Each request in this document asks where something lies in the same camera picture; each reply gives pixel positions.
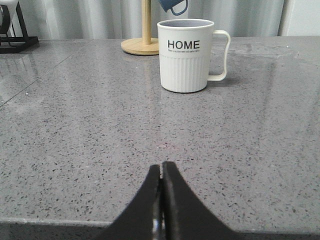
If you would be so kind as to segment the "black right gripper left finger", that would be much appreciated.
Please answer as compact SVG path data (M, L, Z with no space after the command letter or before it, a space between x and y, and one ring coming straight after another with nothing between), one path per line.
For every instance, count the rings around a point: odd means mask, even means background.
M140 189L97 240L159 240L162 236L160 166L151 165Z

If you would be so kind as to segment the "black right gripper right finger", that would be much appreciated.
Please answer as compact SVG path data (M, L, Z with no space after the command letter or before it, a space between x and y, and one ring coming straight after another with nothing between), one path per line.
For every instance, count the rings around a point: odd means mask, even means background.
M239 240L185 182L177 165L162 164L165 235L168 240Z

